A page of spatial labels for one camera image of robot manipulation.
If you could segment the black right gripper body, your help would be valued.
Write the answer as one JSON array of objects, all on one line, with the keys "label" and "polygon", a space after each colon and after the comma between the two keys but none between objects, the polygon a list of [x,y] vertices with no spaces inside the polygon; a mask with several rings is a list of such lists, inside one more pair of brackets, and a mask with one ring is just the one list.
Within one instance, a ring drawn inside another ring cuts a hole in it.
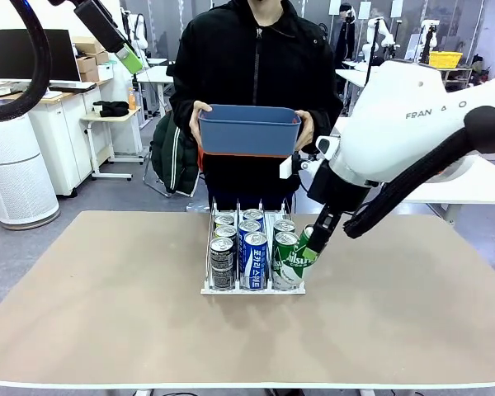
[{"label": "black right gripper body", "polygon": [[315,173],[307,197],[328,205],[334,213],[354,212],[369,193],[368,186],[357,186],[340,178],[328,163],[321,163]]}]

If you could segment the person's left hand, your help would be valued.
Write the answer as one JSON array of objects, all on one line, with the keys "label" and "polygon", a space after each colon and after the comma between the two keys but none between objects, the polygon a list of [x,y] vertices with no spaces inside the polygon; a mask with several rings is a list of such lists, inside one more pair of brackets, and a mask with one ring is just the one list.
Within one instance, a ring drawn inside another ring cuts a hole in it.
[{"label": "person's left hand", "polygon": [[295,150],[301,151],[314,141],[314,119],[308,111],[296,111],[295,114],[302,122],[302,131],[297,138]]}]

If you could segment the person's right hand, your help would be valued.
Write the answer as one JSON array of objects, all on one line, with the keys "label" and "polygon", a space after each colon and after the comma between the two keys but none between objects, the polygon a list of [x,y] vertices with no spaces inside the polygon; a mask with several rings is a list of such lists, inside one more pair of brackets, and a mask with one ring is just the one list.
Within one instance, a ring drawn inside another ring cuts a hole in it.
[{"label": "person's right hand", "polygon": [[199,124],[199,115],[202,111],[210,112],[212,111],[212,107],[202,101],[194,101],[189,127],[191,130],[191,134],[199,147],[202,146],[200,124]]}]

